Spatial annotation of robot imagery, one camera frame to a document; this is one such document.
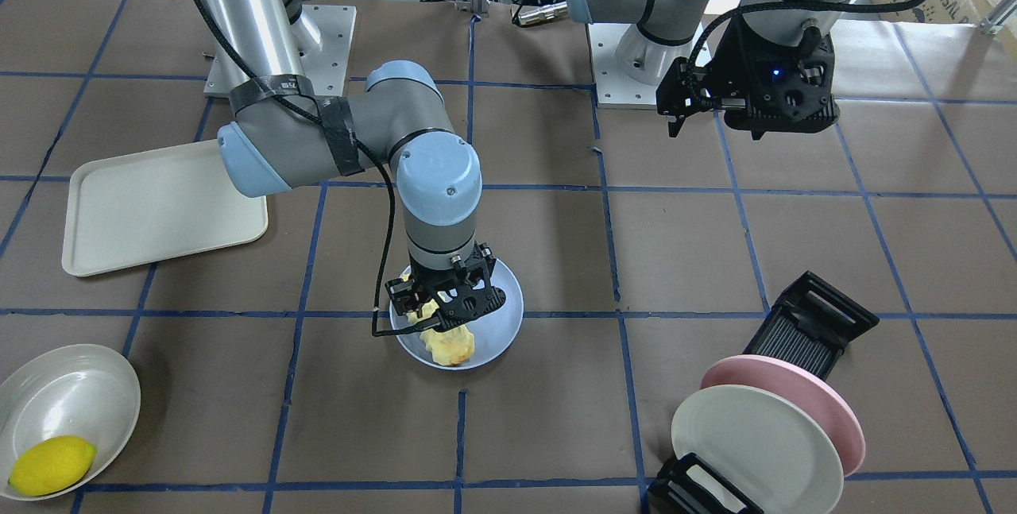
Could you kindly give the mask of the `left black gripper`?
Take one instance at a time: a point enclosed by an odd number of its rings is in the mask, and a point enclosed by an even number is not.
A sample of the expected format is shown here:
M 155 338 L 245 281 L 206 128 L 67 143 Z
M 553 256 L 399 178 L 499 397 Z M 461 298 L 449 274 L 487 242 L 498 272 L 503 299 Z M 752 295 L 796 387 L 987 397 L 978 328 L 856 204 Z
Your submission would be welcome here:
M 711 95 L 729 128 L 760 140 L 766 133 L 821 133 L 840 110 L 832 93 L 832 37 L 807 18 L 790 44 L 771 42 L 735 18 L 711 60 Z

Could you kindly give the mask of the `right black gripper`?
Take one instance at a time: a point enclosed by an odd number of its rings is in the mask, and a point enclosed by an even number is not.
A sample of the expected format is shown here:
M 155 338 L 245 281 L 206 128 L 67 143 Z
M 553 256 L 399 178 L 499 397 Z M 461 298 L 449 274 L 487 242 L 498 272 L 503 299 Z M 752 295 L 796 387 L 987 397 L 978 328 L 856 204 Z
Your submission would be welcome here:
M 474 245 L 469 256 L 456 253 L 450 260 L 447 270 L 433 270 L 411 261 L 411 274 L 423 289 L 427 302 L 439 301 L 439 315 L 400 328 L 400 332 L 422 332 L 436 329 L 447 332 L 476 321 L 484 315 L 491 315 L 505 304 L 506 295 L 493 286 L 493 270 L 497 258 L 486 245 Z

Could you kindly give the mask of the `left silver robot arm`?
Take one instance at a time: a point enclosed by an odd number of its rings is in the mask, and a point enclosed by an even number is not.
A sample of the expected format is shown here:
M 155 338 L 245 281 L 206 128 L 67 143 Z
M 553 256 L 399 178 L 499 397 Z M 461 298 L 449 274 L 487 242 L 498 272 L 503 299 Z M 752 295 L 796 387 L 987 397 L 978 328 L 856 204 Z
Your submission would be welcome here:
M 629 54 L 632 76 L 656 87 L 656 109 L 679 135 L 690 116 L 719 111 L 725 124 L 766 133 L 821 133 L 840 117 L 833 94 L 833 25 L 842 14 L 911 10 L 925 0 L 741 0 L 706 26 L 709 0 L 567 0 L 576 22 L 629 23 L 662 61 Z

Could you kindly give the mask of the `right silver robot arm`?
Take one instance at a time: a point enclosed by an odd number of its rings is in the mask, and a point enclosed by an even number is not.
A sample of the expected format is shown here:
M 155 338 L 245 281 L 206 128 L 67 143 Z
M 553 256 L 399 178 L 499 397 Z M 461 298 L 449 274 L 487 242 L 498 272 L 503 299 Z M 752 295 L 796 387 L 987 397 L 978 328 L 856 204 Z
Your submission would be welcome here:
M 407 281 L 378 281 L 375 292 L 397 315 L 437 303 L 403 333 L 446 332 L 505 305 L 497 258 L 476 239 L 479 156 L 451 129 L 422 66 L 394 60 L 362 94 L 323 97 L 305 75 L 283 0 L 193 2 L 240 75 L 229 91 L 234 120 L 217 135 L 237 191 L 258 198 L 375 167 L 388 206 L 403 207 L 410 256 Z

